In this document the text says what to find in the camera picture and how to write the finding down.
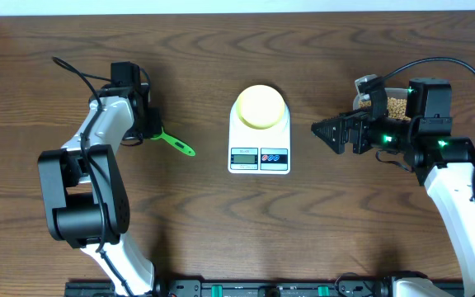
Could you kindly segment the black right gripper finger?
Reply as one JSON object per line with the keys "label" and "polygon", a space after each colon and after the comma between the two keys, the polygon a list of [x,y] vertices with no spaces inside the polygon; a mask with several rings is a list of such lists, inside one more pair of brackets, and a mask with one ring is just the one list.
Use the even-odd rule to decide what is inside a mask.
{"label": "black right gripper finger", "polygon": [[311,125],[311,131],[314,134],[335,134],[343,132],[346,129],[346,114],[340,114],[335,117],[321,120]]}
{"label": "black right gripper finger", "polygon": [[334,153],[343,154],[345,152],[346,141],[341,132],[332,131],[331,133],[318,133],[317,136],[324,141]]}

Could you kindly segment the green plastic measuring scoop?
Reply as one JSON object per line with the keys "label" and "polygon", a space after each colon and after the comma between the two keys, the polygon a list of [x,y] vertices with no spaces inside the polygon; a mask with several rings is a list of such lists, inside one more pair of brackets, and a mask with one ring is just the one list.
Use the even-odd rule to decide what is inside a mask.
{"label": "green plastic measuring scoop", "polygon": [[183,142],[182,140],[179,140],[178,138],[167,134],[164,130],[164,128],[161,128],[161,132],[154,137],[151,138],[151,140],[163,140],[170,144],[173,148],[177,149],[181,153],[189,156],[189,157],[194,157],[196,155],[195,150],[188,145],[187,143]]}

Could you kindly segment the yellow plastic bowl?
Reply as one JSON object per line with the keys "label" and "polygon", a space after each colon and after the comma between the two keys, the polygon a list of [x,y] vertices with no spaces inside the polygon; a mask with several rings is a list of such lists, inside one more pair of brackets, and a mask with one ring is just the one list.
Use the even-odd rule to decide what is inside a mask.
{"label": "yellow plastic bowl", "polygon": [[273,87],[253,85],[237,97],[239,120],[255,130],[265,130],[278,124],[285,113],[285,101]]}

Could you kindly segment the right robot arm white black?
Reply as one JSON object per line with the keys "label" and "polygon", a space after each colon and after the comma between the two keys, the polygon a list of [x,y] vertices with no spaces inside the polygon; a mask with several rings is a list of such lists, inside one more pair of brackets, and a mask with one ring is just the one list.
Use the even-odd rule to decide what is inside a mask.
{"label": "right robot arm white black", "polygon": [[368,76],[357,82],[369,106],[312,124],[312,133],[335,153],[348,143],[362,154],[402,154],[402,167],[416,175],[433,200],[458,258],[463,293],[475,296],[475,148],[470,139],[451,134],[452,88],[448,81],[413,78],[406,91],[405,119],[390,117],[382,83]]}

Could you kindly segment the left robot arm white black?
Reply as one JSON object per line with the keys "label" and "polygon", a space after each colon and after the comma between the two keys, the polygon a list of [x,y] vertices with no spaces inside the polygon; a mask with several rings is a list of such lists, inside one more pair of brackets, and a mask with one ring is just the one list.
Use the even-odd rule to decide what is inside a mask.
{"label": "left robot arm white black", "polygon": [[51,237],[92,257],[118,296],[165,296],[167,287],[129,234],[130,208],[115,155],[153,137],[160,124],[149,107],[150,81],[137,64],[115,62],[89,113],[61,148],[38,158]]}

